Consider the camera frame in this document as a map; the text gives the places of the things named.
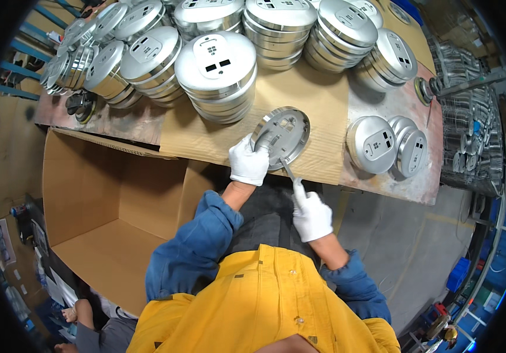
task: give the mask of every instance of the workbench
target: workbench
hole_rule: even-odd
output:
[[[384,26],[397,32],[412,48],[419,62],[418,76],[426,80],[433,77],[432,56],[418,23],[412,19],[412,24],[405,25],[395,18],[387,8],[389,0],[371,1],[383,14]],[[200,118],[190,101],[165,109],[143,97],[125,110],[100,104],[89,122],[81,125],[66,113],[66,95],[51,96],[45,92],[34,121],[160,146],[159,151],[165,156],[229,165],[229,147],[253,132],[265,114],[278,107],[294,106],[306,113],[311,123],[308,145],[290,165],[296,176],[433,205],[443,155],[442,111],[436,100],[431,106],[423,105],[413,84],[411,80],[403,88],[377,93],[360,86],[349,69],[342,74],[322,74],[302,58],[288,71],[259,69],[254,106],[248,116],[235,124],[219,125]],[[426,134],[427,161],[417,175],[401,180],[392,172],[368,174],[352,165],[344,137],[349,124],[365,115],[385,119],[403,115]],[[283,171],[272,173],[285,175]]]

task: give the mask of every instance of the hand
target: hand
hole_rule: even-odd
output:
[[[333,233],[332,209],[320,200],[317,193],[306,194],[301,178],[297,178],[292,187],[294,188],[292,223],[298,230],[302,242],[314,241]]]
[[[266,146],[251,150],[251,135],[229,149],[229,164],[232,166],[229,178],[260,187],[269,169],[269,150]]]
[[[55,345],[55,352],[60,353],[79,353],[76,345],[70,343],[60,343]]]
[[[76,312],[74,311],[74,308],[63,309],[61,310],[61,313],[63,314],[67,322],[76,322],[77,315]]]

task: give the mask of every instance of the concrete floor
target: concrete floor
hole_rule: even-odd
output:
[[[440,187],[435,206],[324,185],[334,230],[346,249],[358,249],[365,269],[386,296],[397,335],[434,301],[467,253],[473,222],[470,193]]]

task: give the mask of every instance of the blue sleeve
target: blue sleeve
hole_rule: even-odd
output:
[[[349,261],[342,268],[330,271],[326,265],[320,273],[326,281],[337,285],[335,293],[357,316],[364,319],[380,317],[391,324],[390,310],[386,297],[378,291],[377,285],[364,270],[357,250],[347,251]]]
[[[147,301],[174,293],[197,294],[211,283],[243,216],[212,190],[198,203],[194,219],[151,254],[145,275]]]

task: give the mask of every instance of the white glove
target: white glove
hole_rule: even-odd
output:
[[[232,166],[229,179],[260,187],[269,169],[269,150],[266,146],[260,146],[254,152],[251,149],[251,135],[229,149],[229,164]]]
[[[298,230],[302,243],[333,233],[332,209],[320,200],[317,193],[306,194],[301,178],[297,178],[292,187],[294,188],[292,223]]]

